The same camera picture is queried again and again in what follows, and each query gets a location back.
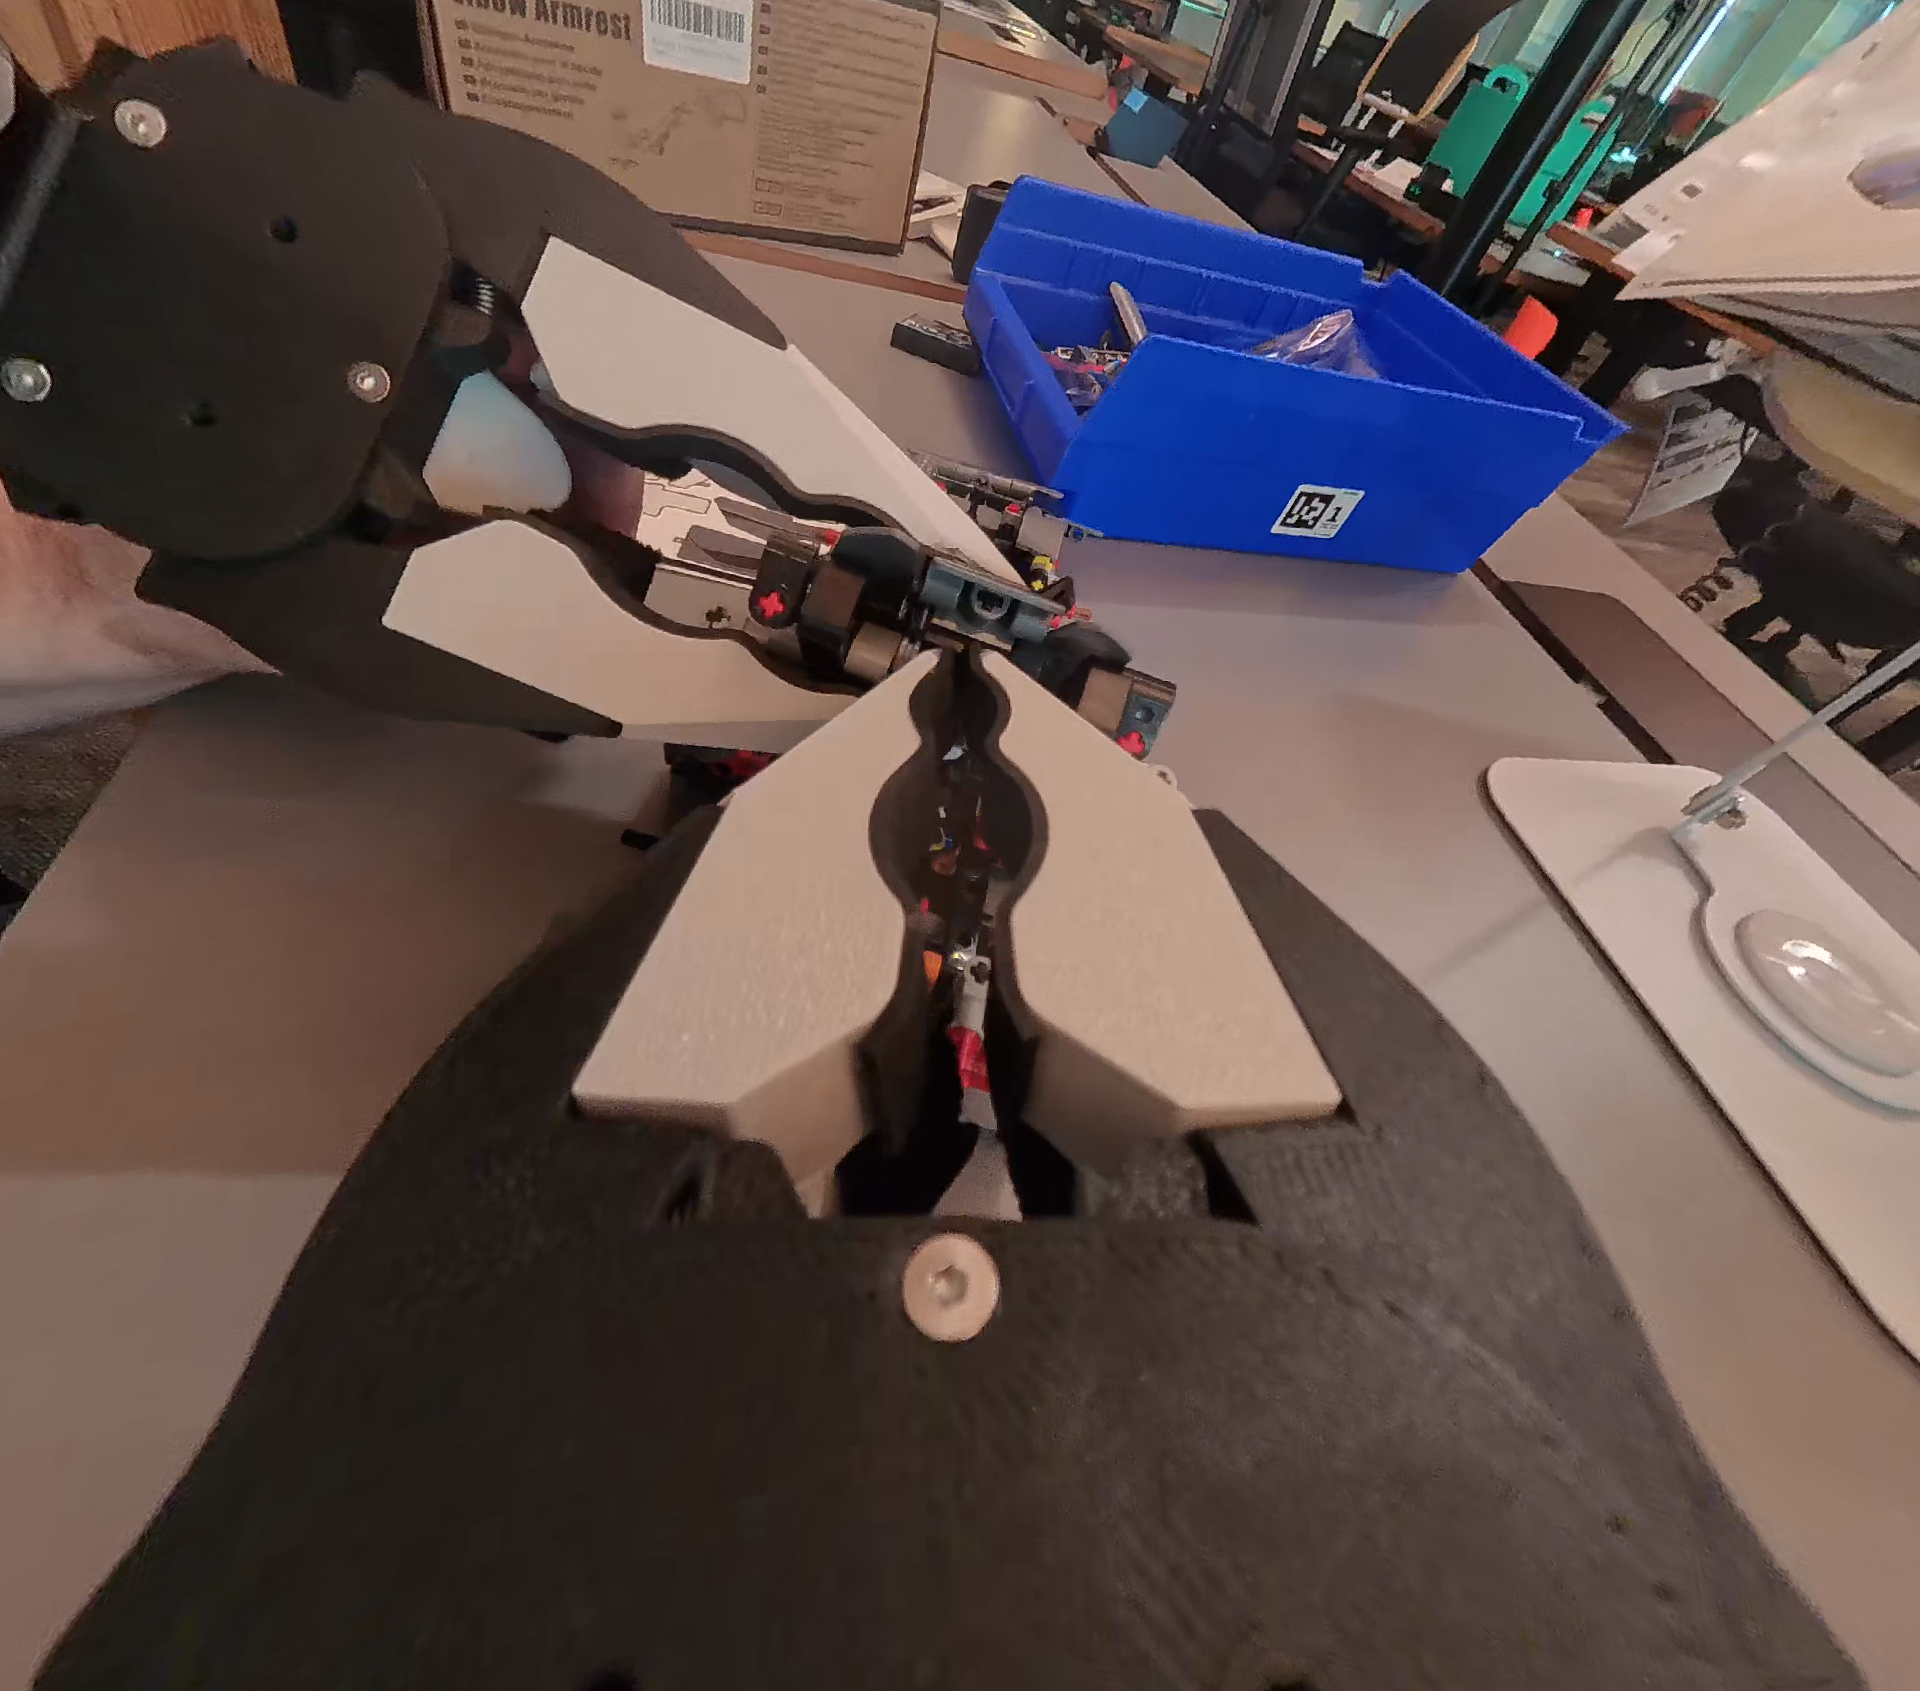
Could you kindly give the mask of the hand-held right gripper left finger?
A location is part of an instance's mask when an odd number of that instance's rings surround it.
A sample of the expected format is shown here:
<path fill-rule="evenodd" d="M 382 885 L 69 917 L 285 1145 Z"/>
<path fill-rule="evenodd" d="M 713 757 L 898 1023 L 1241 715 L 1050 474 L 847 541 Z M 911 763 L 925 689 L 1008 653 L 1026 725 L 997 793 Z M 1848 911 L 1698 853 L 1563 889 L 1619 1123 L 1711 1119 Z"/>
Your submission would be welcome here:
<path fill-rule="evenodd" d="M 583 1113 L 763 1143 L 817 1207 L 870 1131 L 859 1045 L 907 953 L 874 811 L 952 675 L 918 653 L 730 795 L 574 1079 Z"/>

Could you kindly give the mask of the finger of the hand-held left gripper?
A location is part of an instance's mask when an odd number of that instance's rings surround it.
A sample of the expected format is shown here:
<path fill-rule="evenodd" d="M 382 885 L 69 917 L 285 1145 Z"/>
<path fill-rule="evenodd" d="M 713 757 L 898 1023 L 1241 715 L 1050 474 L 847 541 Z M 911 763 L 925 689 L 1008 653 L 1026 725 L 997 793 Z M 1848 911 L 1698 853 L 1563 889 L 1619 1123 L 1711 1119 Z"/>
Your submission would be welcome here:
<path fill-rule="evenodd" d="M 614 591 L 585 545 L 530 517 L 416 549 L 384 621 L 619 723 L 626 737 L 786 749 L 850 699 L 783 673 L 742 633 L 692 633 Z"/>
<path fill-rule="evenodd" d="M 551 236 L 521 314 L 558 410 L 605 456 L 751 482 L 786 515 L 893 529 L 1014 583 L 1017 565 L 798 348 L 768 344 Z"/>

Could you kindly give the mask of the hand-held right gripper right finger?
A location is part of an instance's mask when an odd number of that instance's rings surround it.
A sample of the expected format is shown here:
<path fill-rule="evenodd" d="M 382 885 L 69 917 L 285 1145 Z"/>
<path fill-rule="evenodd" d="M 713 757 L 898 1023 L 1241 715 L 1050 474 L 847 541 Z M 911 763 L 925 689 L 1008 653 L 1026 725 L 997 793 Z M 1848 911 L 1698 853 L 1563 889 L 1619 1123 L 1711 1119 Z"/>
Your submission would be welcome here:
<path fill-rule="evenodd" d="M 979 671 L 990 755 L 1032 813 L 1002 931 L 1020 1121 L 1117 1175 L 1195 1131 L 1337 1117 L 1333 1067 L 1182 791 L 1005 653 Z"/>

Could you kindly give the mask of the small grey lego subassembly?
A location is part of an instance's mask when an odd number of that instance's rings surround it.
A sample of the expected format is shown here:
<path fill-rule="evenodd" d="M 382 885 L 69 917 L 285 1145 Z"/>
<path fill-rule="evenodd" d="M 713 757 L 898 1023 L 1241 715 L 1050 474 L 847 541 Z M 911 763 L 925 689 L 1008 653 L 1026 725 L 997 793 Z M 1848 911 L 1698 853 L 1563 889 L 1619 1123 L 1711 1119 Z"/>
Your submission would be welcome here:
<path fill-rule="evenodd" d="M 654 617 L 736 631 L 805 673 L 873 689 L 922 649 L 995 649 L 1135 757 L 1179 701 L 1080 605 L 1070 527 L 1022 505 L 1010 565 L 983 569 L 887 527 L 722 533 L 692 525 L 638 589 Z"/>

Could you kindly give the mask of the person's left forearm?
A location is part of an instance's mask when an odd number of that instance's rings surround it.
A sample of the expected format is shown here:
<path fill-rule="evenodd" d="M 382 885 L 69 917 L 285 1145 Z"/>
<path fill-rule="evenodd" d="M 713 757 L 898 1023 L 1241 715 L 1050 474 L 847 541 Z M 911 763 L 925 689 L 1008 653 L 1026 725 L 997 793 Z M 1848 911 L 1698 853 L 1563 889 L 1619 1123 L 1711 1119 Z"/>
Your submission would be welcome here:
<path fill-rule="evenodd" d="M 132 713 L 276 669 L 214 625 L 141 599 L 149 551 L 3 501 L 3 735 Z"/>

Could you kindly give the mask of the loose lego pieces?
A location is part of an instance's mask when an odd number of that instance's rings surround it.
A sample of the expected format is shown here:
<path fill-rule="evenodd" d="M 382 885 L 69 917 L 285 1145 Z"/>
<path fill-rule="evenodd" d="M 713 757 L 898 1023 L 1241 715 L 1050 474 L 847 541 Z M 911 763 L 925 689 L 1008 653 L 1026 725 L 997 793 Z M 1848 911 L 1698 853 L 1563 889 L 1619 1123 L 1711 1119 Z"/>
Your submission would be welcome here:
<path fill-rule="evenodd" d="M 1125 344 L 1061 346 L 1043 354 L 1052 380 L 1077 416 L 1092 412 L 1121 380 L 1133 356 L 1135 350 Z"/>

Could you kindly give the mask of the brown printed cardboard box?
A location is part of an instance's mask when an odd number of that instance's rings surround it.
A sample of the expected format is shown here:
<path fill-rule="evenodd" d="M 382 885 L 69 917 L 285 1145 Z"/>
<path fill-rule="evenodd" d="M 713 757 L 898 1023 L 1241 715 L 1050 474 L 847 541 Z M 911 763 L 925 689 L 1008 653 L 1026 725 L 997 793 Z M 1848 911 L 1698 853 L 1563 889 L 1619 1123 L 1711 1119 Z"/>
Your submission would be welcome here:
<path fill-rule="evenodd" d="M 443 108 L 560 148 L 677 224 L 891 254 L 939 0 L 416 0 Z"/>

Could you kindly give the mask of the white book stand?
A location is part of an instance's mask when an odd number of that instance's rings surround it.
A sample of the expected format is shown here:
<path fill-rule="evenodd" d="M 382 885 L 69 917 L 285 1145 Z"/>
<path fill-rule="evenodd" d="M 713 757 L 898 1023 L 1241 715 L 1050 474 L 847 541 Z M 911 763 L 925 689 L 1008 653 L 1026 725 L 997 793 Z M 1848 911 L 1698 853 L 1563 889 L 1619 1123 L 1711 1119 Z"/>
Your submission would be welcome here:
<path fill-rule="evenodd" d="M 1917 797 L 1566 497 L 1489 563 L 1652 745 L 1499 759 L 1499 821 L 1914 1359 Z"/>

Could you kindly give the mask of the blue plastic bin with tag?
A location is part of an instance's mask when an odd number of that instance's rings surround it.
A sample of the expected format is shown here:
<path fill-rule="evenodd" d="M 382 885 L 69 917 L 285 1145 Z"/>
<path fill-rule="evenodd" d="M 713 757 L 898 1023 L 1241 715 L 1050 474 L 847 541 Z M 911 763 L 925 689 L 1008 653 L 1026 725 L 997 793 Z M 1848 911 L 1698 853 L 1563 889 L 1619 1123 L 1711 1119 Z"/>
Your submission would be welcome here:
<path fill-rule="evenodd" d="M 1103 346 L 1108 284 L 1149 326 L 1077 416 L 1045 352 Z M 1381 380 L 1233 356 L 1352 310 Z M 1010 186 L 965 316 L 1069 519 L 1135 543 L 1469 571 L 1624 424 L 1416 278 L 1106 200 Z"/>

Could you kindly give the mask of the clear plastic bag of parts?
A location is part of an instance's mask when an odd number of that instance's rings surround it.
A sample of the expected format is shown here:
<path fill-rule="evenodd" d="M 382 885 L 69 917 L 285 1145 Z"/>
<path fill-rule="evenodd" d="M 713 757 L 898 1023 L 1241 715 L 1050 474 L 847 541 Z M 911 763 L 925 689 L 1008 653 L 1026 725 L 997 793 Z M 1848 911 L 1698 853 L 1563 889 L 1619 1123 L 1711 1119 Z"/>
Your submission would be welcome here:
<path fill-rule="evenodd" d="M 1305 372 L 1369 382 L 1381 380 L 1372 348 L 1352 310 L 1325 312 L 1294 330 L 1253 342 L 1243 340 L 1229 350 L 1243 360 L 1287 364 Z"/>

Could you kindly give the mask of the hanging printed paper sheet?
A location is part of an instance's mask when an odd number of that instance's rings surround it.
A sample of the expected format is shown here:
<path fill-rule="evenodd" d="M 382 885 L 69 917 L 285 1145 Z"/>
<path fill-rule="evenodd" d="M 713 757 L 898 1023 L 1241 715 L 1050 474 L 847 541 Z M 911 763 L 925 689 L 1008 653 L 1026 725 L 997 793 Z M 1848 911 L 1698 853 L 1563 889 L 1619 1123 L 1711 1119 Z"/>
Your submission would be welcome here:
<path fill-rule="evenodd" d="M 1738 410 L 1718 404 L 1704 388 L 1663 400 L 1665 424 L 1640 494 L 1622 527 L 1634 529 L 1708 503 L 1733 480 L 1752 442 Z"/>

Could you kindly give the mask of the black metal pole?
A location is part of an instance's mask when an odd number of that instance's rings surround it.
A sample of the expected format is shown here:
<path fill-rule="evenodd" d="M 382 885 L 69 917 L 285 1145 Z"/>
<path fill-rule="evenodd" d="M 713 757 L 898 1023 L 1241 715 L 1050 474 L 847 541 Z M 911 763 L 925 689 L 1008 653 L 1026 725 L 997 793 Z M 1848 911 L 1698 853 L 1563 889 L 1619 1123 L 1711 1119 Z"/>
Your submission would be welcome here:
<path fill-rule="evenodd" d="M 1477 284 L 1485 254 L 1595 80 L 1607 74 L 1644 2 L 1580 2 L 1422 268 L 1422 282 L 1439 296 L 1455 302 Z"/>

